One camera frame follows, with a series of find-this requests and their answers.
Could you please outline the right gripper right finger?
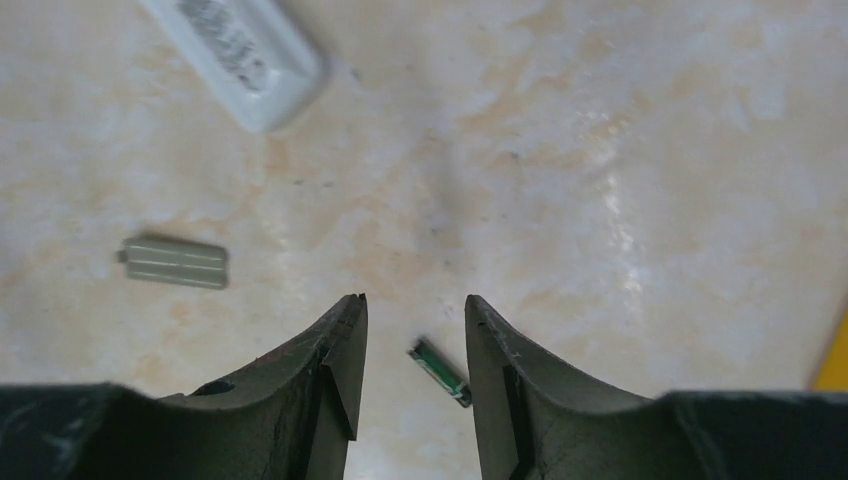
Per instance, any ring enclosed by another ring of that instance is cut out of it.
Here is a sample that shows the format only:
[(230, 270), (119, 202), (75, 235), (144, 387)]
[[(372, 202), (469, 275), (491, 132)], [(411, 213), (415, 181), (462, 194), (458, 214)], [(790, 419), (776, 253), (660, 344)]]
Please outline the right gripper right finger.
[(646, 398), (553, 355), (488, 302), (465, 304), (486, 479), (843, 479), (847, 397), (670, 391)]

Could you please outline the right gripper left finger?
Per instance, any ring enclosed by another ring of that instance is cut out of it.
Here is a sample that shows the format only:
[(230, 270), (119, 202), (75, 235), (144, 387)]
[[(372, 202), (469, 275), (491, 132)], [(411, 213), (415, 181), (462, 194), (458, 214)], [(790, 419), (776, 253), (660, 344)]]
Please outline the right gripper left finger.
[(5, 385), (5, 479), (340, 479), (357, 437), (364, 295), (191, 394)]

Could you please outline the dark green AA battery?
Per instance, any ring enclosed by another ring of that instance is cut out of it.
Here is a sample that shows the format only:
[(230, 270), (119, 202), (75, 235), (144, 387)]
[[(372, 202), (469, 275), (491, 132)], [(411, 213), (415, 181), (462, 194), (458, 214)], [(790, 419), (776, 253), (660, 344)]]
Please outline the dark green AA battery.
[(417, 338), (407, 354), (459, 405), (472, 406), (467, 380), (426, 337)]

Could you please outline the small grey battery lid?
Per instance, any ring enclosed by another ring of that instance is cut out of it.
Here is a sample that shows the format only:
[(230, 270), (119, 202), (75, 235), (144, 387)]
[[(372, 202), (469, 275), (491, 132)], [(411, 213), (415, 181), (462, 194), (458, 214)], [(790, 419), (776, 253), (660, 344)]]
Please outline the small grey battery lid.
[(229, 256), (223, 247), (182, 239), (135, 236), (116, 253), (134, 280), (223, 290), (229, 284)]

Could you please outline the white remote control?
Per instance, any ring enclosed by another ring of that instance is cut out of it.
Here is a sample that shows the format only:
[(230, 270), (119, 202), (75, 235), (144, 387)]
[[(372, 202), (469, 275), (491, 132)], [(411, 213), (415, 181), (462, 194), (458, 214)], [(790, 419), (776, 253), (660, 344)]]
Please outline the white remote control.
[(280, 128), (318, 95), (328, 75), (322, 52), (276, 1), (143, 5), (247, 131)]

